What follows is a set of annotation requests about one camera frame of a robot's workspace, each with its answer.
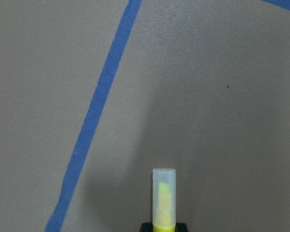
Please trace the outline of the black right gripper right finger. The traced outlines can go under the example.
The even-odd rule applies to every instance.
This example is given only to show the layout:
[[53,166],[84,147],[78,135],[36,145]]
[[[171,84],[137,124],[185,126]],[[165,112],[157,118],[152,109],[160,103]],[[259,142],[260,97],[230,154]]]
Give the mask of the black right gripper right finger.
[[176,223],[175,232],[188,232],[186,223]]

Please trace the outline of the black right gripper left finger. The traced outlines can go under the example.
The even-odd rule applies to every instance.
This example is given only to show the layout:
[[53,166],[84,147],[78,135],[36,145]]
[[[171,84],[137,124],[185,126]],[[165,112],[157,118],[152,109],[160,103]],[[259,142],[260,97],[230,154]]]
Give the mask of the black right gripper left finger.
[[144,222],[141,224],[140,232],[153,232],[152,222]]

